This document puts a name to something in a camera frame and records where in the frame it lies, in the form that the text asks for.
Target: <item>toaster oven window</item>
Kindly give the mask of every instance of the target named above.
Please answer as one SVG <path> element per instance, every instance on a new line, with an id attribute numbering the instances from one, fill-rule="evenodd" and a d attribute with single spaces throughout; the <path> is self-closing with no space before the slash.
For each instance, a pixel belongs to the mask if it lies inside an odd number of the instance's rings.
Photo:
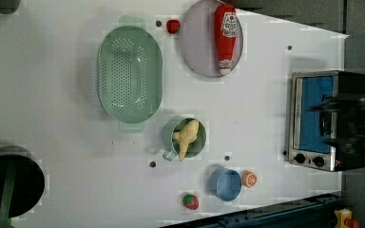
<path id="1" fill-rule="evenodd" d="M 334 95 L 334 77 L 312 77 L 301 79 L 299 144 L 300 150 L 329 154 L 331 146 L 324 140 L 331 138 L 332 114 L 312 112 L 310 108 L 320 105 L 326 98 Z"/>

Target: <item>toaster oven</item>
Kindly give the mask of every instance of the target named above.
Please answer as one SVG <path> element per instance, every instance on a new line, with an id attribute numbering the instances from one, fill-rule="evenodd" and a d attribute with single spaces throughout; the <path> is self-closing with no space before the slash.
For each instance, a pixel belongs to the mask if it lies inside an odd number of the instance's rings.
<path id="1" fill-rule="evenodd" d="M 362 155 L 340 154 L 325 143 L 348 134 L 343 114 L 310 109 L 329 98 L 362 101 L 365 105 L 365 75 L 333 70 L 292 76 L 289 163 L 331 172 L 364 167 Z"/>

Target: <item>green colander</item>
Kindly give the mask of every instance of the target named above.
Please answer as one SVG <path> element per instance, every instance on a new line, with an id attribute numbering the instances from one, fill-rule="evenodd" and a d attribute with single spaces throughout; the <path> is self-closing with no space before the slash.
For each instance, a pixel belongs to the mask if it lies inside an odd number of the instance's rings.
<path id="1" fill-rule="evenodd" d="M 99 94 L 106 112 L 122 123 L 149 119 L 162 101 L 163 58 L 144 29 L 112 30 L 99 50 Z"/>

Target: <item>yellow object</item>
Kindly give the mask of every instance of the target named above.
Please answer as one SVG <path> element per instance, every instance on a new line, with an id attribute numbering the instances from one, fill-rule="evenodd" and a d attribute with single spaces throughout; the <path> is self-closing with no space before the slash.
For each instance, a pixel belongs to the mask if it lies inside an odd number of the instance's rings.
<path id="1" fill-rule="evenodd" d="M 180 161 L 185 158 L 188 145 L 193 143 L 198 138 L 198 130 L 200 128 L 200 122 L 197 120 L 190 121 L 186 126 L 182 128 L 180 132 L 173 133 L 173 140 L 175 140 L 180 146 Z"/>
<path id="2" fill-rule="evenodd" d="M 337 224 L 335 228 L 349 228 L 349 226 L 345 225 L 345 220 L 352 218 L 352 212 L 348 209 L 343 209 L 335 211 L 335 214 L 337 217 Z"/>

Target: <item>toaster oven knob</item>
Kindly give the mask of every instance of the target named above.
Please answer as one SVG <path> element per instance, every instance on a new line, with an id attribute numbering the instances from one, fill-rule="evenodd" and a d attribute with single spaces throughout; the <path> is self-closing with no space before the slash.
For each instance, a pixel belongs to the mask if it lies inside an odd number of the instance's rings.
<path id="1" fill-rule="evenodd" d="M 313 163 L 317 167 L 322 167 L 324 165 L 324 159 L 322 159 L 321 157 L 316 157 L 315 159 L 313 159 Z"/>
<path id="2" fill-rule="evenodd" d="M 304 157 L 302 154 L 297 154 L 295 155 L 295 160 L 298 163 L 304 163 L 304 161 L 306 161 L 306 157 Z"/>

